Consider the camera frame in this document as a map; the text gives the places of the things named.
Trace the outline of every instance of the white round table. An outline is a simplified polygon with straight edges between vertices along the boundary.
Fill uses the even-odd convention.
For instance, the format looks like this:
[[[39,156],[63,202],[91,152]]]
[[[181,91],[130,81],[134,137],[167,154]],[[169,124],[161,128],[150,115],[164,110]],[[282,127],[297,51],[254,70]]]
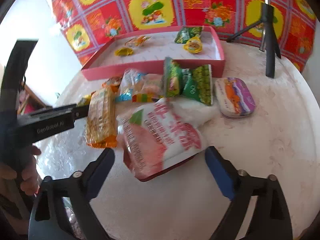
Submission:
[[[265,76],[265,53],[258,48],[222,42],[224,77],[241,78],[255,102],[255,112],[242,119],[227,119],[213,106],[188,99],[182,104],[210,119],[199,129],[236,169],[250,175],[275,174],[283,189],[294,237],[308,227],[320,209],[320,110],[307,83],[286,58],[276,58],[276,76]],[[77,102],[98,89],[104,80],[88,82],[78,73],[57,105]],[[125,111],[122,105],[117,112]],[[42,150],[38,166],[44,175],[70,176],[83,170],[102,150],[85,144],[86,119],[75,128],[37,145]],[[106,231],[120,240],[207,240],[218,226],[230,201],[223,197],[200,153],[184,165],[148,182],[138,181],[116,160],[99,196],[91,206]],[[238,238],[245,235],[255,199]]]

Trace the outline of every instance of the purple tin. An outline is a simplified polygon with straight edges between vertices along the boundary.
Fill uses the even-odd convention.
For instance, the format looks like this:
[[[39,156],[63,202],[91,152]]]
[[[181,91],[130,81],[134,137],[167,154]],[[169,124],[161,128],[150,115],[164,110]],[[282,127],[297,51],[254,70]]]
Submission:
[[[220,111],[224,115],[245,116],[251,114],[256,108],[248,87],[240,78],[218,78],[214,86]]]

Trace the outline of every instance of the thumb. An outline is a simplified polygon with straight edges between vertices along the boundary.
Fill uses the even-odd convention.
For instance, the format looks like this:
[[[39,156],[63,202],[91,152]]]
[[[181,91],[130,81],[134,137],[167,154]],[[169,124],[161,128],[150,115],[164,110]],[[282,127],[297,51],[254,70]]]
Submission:
[[[8,165],[0,163],[0,178],[3,179],[15,179],[17,177],[17,173],[10,168]]]

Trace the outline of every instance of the tripod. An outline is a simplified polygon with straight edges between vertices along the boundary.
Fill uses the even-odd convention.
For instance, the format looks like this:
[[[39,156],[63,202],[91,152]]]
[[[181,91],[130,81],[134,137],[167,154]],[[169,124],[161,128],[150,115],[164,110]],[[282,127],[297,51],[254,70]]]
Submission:
[[[274,9],[271,5],[261,3],[261,17],[260,19],[234,34],[232,37],[227,39],[227,42],[232,42],[236,37],[250,30],[251,28],[263,23],[266,30],[266,49],[267,49],[267,63],[266,63],[266,76],[269,78],[275,77],[275,53],[278,58],[281,58],[280,48],[276,37],[275,30],[273,28],[273,13]]]

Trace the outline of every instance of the pink box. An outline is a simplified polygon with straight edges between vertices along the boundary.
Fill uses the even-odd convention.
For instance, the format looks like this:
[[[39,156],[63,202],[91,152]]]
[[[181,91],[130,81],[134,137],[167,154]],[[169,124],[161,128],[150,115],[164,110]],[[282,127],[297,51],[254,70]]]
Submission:
[[[135,68],[144,73],[163,74],[164,58],[175,59],[182,68],[196,68],[211,64],[212,77],[222,77],[225,58],[220,40],[215,30],[205,26],[201,33],[203,50],[191,54],[183,49],[183,44],[174,43],[181,26],[141,30],[115,36],[99,49],[81,69],[89,81],[123,76],[127,68]],[[151,38],[142,47],[133,48],[134,54],[118,57],[114,51],[123,47],[132,37],[146,35]]]

